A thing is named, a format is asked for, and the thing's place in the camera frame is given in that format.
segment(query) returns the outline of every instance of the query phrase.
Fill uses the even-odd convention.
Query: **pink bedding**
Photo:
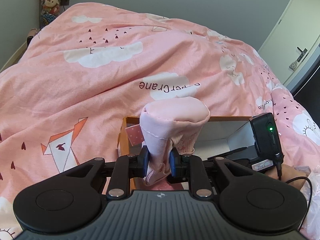
[[[273,112],[285,163],[320,171],[319,127],[259,54],[184,20],[74,5],[0,74],[0,95],[4,240],[21,231],[19,191],[97,156],[114,161],[122,118],[154,100],[192,96],[215,116]]]

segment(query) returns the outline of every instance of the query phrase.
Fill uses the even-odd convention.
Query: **black door handle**
[[[300,56],[297,59],[297,61],[300,62],[300,60],[302,60],[303,56],[307,53],[308,50],[304,48],[304,50],[302,51],[299,47],[297,47],[297,49],[301,52]]]

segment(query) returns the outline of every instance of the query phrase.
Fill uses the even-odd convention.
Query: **baseboard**
[[[4,64],[4,66],[2,67],[2,69],[0,70],[0,72],[4,71],[5,69],[7,69],[8,67],[12,66],[13,63],[20,58],[24,51],[27,49],[27,41],[25,41],[25,43],[23,43],[20,48],[18,48],[16,50],[16,52],[8,59],[8,61]]]

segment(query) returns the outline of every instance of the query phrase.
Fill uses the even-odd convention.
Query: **paper crane print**
[[[41,144],[43,155],[52,155],[59,173],[79,165],[71,146],[87,119],[80,118],[73,129],[51,136],[47,146]]]

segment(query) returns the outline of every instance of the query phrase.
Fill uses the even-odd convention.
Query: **pink pouch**
[[[210,111],[196,98],[171,98],[147,104],[140,115],[143,145],[150,152],[147,186],[170,174],[169,154],[176,147],[179,154],[193,154],[194,143]]]

